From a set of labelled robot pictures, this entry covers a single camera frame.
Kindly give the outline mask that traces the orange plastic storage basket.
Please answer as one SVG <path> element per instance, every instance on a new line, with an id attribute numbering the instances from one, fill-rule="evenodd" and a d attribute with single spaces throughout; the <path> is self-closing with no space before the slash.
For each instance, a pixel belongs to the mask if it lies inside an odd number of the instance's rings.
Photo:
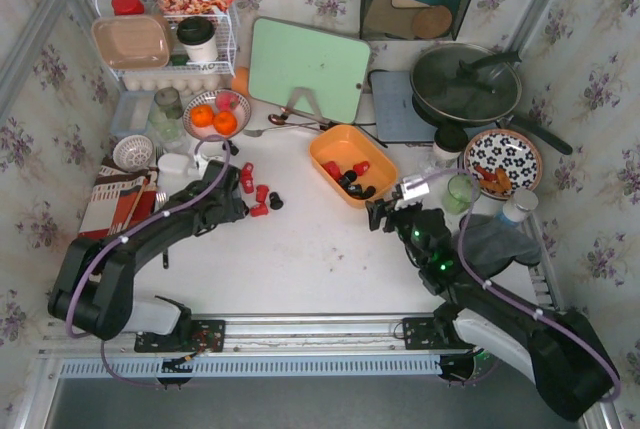
<path id="1" fill-rule="evenodd" d="M 353 208 L 364 209 L 365 201 L 348 195 L 325 165 L 333 162 L 344 174 L 355 166 L 368 163 L 368 169 L 357 175 L 355 184 L 360 184 L 363 190 L 376 189 L 370 200 L 385 196 L 398 179 L 398 169 L 393 161 L 367 135 L 351 125 L 336 125 L 314 138 L 309 145 L 309 156 L 313 167 L 329 186 Z"/>

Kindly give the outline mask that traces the black coffee capsule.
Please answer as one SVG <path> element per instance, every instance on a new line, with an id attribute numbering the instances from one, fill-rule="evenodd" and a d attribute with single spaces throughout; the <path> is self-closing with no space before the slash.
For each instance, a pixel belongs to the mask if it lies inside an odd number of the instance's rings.
<path id="1" fill-rule="evenodd" d="M 271 210 L 280 210 L 284 206 L 284 202 L 277 192 L 269 194 L 269 207 Z"/>
<path id="2" fill-rule="evenodd" d="M 350 184 L 345 188 L 346 193 L 353 198 L 361 198 L 363 189 L 360 184 Z"/>
<path id="3" fill-rule="evenodd" d="M 358 175 L 355 171 L 348 170 L 344 174 L 342 174 L 341 177 L 338 179 L 338 184 L 341 187 L 349 186 L 356 181 L 357 177 Z"/>
<path id="4" fill-rule="evenodd" d="M 376 188 L 374 186 L 368 186 L 366 189 L 362 190 L 359 197 L 361 200 L 370 199 L 376 194 Z"/>
<path id="5" fill-rule="evenodd" d="M 230 152 L 233 156 L 237 156 L 240 152 L 239 147 L 231 140 L 228 141 Z"/>

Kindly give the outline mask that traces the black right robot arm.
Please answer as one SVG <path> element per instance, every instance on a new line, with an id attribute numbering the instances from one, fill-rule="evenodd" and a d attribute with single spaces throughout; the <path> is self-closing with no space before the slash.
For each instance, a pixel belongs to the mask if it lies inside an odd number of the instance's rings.
<path id="1" fill-rule="evenodd" d="M 365 207 L 370 229 L 396 234 L 423 285 L 443 298 L 434 317 L 444 340 L 456 337 L 488 350 L 527 377 L 568 421 L 619 395 L 618 371 L 584 315 L 544 310 L 482 278 L 440 209 L 398 209 L 383 199 Z"/>

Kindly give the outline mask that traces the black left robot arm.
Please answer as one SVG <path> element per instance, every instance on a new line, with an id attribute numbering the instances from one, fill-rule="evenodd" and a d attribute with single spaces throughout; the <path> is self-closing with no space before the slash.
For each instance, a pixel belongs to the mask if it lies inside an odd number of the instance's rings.
<path id="1" fill-rule="evenodd" d="M 212 161 L 202 179 L 133 228 L 100 240 L 73 240 L 49 296 L 49 314 L 65 323 L 71 338 L 106 341 L 119 335 L 133 313 L 141 268 L 183 239 L 246 217 L 240 181 L 240 168 Z"/>

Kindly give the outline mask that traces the green translucent cup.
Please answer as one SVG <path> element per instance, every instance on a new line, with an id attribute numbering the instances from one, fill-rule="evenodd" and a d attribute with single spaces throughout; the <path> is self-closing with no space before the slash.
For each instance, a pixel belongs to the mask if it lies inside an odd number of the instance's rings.
<path id="1" fill-rule="evenodd" d="M 448 181 L 442 204 L 447 213 L 458 215 L 475 204 L 480 195 L 480 189 L 474 183 L 472 176 L 458 174 Z"/>

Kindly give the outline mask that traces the grey cloth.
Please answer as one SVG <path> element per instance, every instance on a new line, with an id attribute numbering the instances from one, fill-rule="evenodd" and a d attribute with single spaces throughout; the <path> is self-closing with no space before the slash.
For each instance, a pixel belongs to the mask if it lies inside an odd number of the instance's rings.
<path id="1" fill-rule="evenodd" d="M 511 263 L 533 267 L 541 261 L 541 247 L 517 227 L 482 214 L 465 216 L 459 223 L 469 220 L 463 237 L 460 232 L 452 239 L 452 248 L 458 250 L 462 239 L 464 258 L 473 271 L 483 278 L 500 274 Z"/>

